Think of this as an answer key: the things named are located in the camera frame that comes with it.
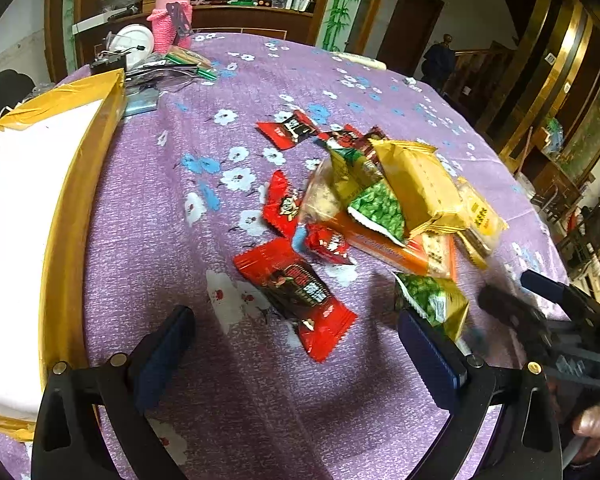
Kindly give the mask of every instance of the floral tablecloth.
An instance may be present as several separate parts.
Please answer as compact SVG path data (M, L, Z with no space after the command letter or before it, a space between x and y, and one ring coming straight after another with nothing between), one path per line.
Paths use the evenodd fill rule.
M196 341L148 418L188 478L403 479L447 413L387 316L389 267L358 250L355 266L315 262L359 316L317 364L289 324L266 322L268 303L232 264L276 236L261 217L272 172L303 187L326 156L311 139L280 152L255 123L301 108L325 130L378 124L394 139L439 147L446 170L464 175L510 225L487 272L458 253L458 285L470 299L463 338L490 364L519 366L523 354L477 307L477 291L488 281L523 294L526 268L565 281L548 230L491 148L429 86L259 36L208 34L193 45L213 60L218 81L164 94L157 111L123 120L104 165L84 284L91 363L130 351L174 304L187 304L198 320ZM475 470L496 414L488 413L459 478ZM106 423L104 431L122 475L133 478ZM29 475L27 450L0 436L0 459L16 480Z

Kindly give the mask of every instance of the person's finger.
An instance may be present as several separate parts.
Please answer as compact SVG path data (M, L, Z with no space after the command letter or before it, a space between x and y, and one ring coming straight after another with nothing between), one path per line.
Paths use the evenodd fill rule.
M582 464L584 462L588 462L593 457L595 457L600 451L600 438L588 438L582 444L580 451L578 454L573 457L571 463L574 464Z
M578 415L571 425L573 434L600 438L600 406L591 406Z

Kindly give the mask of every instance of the black chair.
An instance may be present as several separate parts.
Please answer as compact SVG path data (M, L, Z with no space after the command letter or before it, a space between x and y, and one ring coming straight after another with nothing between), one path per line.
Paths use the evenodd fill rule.
M15 70L0 72L0 111L5 107L13 108L33 90L34 84L28 75Z

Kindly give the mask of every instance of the pile of items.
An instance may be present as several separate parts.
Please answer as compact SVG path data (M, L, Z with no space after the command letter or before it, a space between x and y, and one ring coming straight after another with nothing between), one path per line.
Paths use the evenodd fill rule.
M354 246L398 270L396 308L409 305L456 341L468 309L458 289L454 236L486 268L507 223L464 178L454 182L436 148L391 140L379 127L347 124L320 132L299 110L283 123L258 123L281 150L317 137L330 154L304 196L285 175L271 179L263 216L282 235L234 258L237 269L291 320L307 353L324 361L356 315L335 298L291 245L304 224L305 247L332 264L352 264Z

